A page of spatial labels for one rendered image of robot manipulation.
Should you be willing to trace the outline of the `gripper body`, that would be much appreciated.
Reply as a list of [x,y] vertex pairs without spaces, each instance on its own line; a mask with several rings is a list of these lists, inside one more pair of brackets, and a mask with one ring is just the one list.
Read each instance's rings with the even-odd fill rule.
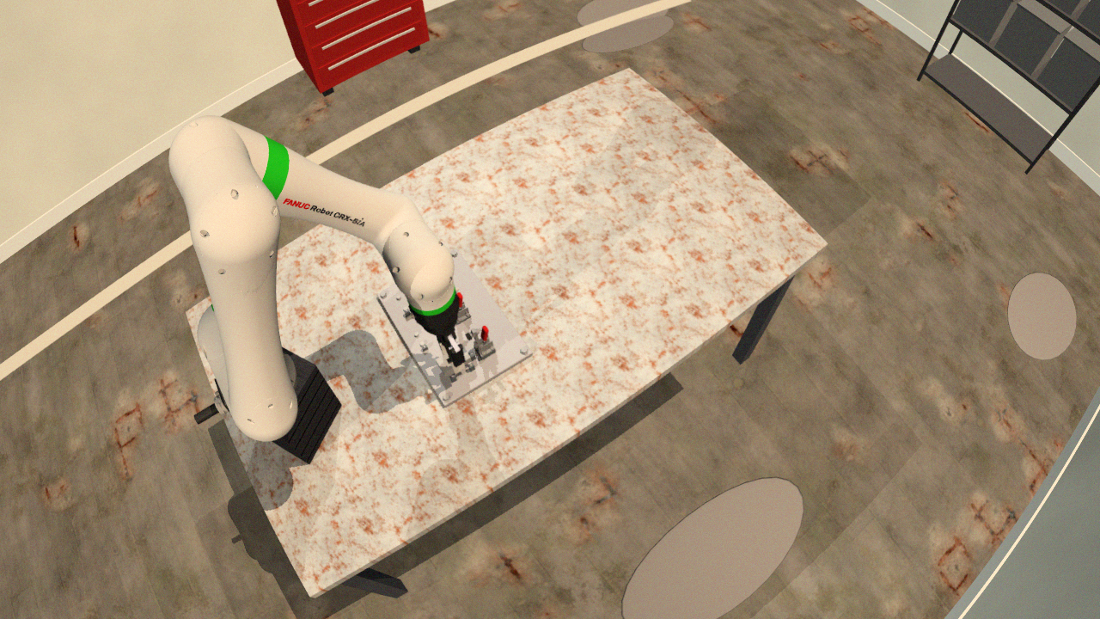
[[440,329],[424,328],[424,330],[425,330],[425,332],[428,332],[430,334],[440,334],[443,338],[444,341],[450,342],[450,340],[449,340],[448,336],[449,336],[449,334],[452,334],[452,338],[455,338],[455,332],[453,332],[453,329],[455,329],[455,325],[457,325],[457,319],[454,321],[452,321],[446,328],[440,328]]

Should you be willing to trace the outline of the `toggle clamp with red handle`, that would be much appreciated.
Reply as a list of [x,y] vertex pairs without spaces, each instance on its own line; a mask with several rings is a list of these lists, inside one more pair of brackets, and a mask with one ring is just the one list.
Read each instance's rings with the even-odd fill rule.
[[464,322],[470,318],[470,310],[465,307],[464,301],[462,302],[463,296],[461,292],[457,292],[457,301],[459,301],[459,312],[457,312],[457,324]]

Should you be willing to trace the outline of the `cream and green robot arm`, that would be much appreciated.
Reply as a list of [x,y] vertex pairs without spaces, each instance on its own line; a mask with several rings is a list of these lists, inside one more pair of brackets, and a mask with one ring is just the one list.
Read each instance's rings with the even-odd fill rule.
[[297,419],[297,367],[278,328],[280,217],[374,244],[407,297],[407,321],[438,329],[455,320],[455,262],[406,195],[327,172],[223,117],[182,126],[168,163],[213,305],[198,322],[198,342],[217,393],[195,414],[198,425],[231,412],[245,435],[268,442]]

